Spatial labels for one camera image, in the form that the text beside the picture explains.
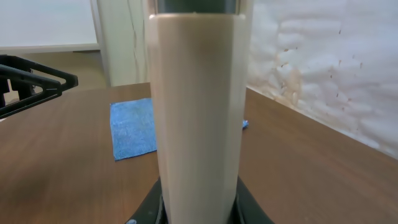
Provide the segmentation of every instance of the brown table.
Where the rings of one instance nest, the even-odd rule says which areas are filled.
[[[0,223],[123,223],[156,153],[115,162],[109,103],[149,84],[66,93],[0,123]],[[239,175],[276,223],[398,223],[398,162],[247,91]]]

